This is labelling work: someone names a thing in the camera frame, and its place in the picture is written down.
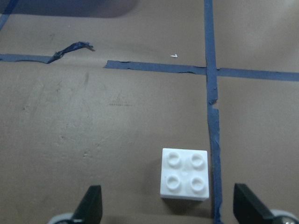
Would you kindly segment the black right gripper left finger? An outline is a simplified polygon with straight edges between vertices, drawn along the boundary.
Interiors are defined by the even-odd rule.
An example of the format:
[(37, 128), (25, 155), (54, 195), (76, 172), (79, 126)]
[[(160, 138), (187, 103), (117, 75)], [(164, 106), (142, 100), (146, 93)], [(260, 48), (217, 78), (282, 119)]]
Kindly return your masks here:
[(72, 224), (100, 224), (102, 219), (102, 193), (100, 185), (88, 188), (71, 217)]

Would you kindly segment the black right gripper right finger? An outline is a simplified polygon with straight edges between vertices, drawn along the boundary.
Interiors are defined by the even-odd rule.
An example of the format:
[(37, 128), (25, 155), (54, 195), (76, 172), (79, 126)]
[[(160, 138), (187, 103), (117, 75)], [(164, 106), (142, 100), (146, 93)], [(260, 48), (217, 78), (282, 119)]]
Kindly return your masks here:
[(235, 183), (233, 213), (239, 224), (271, 224), (274, 215), (243, 183)]

